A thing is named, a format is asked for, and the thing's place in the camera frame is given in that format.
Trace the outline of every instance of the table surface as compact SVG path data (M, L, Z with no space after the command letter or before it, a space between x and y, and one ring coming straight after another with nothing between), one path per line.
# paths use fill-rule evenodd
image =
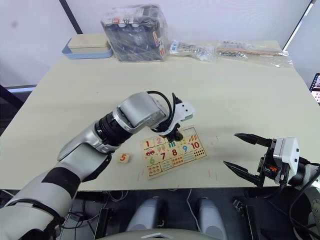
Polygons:
M275 41L259 42L277 47ZM0 189L21 189L52 168L61 148L90 123L131 94L157 90L190 102L196 114L182 127L195 126L207 157L148 180L140 141L155 136L143 129L117 153L84 191L253 187L223 161L257 173L266 148L241 141L235 133L266 138L297 137L301 156L320 163L320 108L293 67L245 61L201 62L169 57L164 62L123 63L115 58L70 60L62 56L44 76L0 138ZM266 186L273 186L267 180Z

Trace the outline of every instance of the wooden number puzzle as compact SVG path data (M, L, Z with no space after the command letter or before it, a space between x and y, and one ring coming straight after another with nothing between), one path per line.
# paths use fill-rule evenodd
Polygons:
M166 138L156 136L141 142L149 179L207 155L194 127L185 128L181 133L181 141L168 142Z

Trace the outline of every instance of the clear plastic bag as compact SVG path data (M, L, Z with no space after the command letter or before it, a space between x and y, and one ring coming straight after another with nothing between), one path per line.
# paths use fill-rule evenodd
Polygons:
M212 62L214 60L215 51L210 46L200 46L192 43L181 41L172 41L170 54L175 56L191 56L200 61Z
M289 52L266 46L256 46L239 41L221 41L215 53L218 57L245 60L252 63L285 68L293 65Z
M166 19L156 4L113 8L101 20L114 55L124 62L163 61L168 54Z

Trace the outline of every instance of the storage box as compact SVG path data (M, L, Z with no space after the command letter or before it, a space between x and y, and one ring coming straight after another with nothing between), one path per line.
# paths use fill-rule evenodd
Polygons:
M102 53L110 49L104 33L77 34L71 38L68 48L72 53Z

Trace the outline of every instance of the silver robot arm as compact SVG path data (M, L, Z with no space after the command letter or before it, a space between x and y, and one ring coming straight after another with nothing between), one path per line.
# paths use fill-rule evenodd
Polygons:
M151 94L165 98L169 112ZM80 183L97 178L115 150L144 127L169 142L181 140L179 122L192 118L195 110L172 96L173 109L160 92L133 94L73 138L52 169L34 178L0 209L0 239L55 239Z

